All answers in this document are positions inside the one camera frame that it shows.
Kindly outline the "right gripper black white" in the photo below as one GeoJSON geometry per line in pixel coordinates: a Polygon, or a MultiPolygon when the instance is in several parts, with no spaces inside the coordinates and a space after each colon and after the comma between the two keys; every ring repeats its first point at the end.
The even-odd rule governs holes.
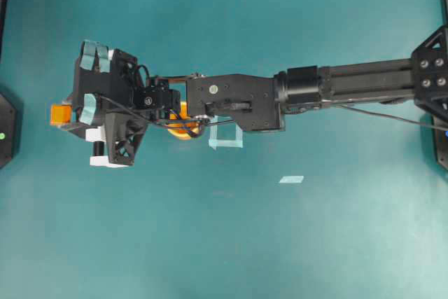
{"type": "Polygon", "coordinates": [[[134,94],[143,87],[137,71],[138,59],[119,49],[82,47],[75,63],[73,91],[62,100],[76,112],[74,123],[52,127],[85,138],[85,131],[102,128],[104,150],[112,167],[131,167],[147,130],[147,122],[138,117],[134,94]]]}

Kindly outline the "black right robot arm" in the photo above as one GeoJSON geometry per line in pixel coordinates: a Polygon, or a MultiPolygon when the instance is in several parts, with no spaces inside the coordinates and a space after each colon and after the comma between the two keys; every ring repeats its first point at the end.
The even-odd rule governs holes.
{"type": "Polygon", "coordinates": [[[436,158],[447,164],[447,27],[408,59],[338,67],[298,67],[271,78],[246,74],[151,76],[137,58],[84,41],[73,90],[50,109],[50,124],[94,144],[91,164],[134,164],[149,126],[194,139],[234,123],[244,132],[276,132],[287,115],[412,100],[431,115],[436,158]]]}

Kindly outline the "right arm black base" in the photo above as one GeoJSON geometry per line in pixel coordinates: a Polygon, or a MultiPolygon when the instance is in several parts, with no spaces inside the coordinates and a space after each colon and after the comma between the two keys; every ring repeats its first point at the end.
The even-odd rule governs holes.
{"type": "Polygon", "coordinates": [[[432,117],[432,124],[443,130],[433,130],[433,144],[437,163],[447,170],[447,124],[439,118],[432,117]]]}

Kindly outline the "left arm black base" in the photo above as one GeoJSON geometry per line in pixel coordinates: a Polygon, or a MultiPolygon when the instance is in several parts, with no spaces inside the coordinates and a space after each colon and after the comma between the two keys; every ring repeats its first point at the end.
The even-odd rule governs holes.
{"type": "Polygon", "coordinates": [[[1,169],[20,152],[23,101],[5,85],[1,85],[1,169]]]}

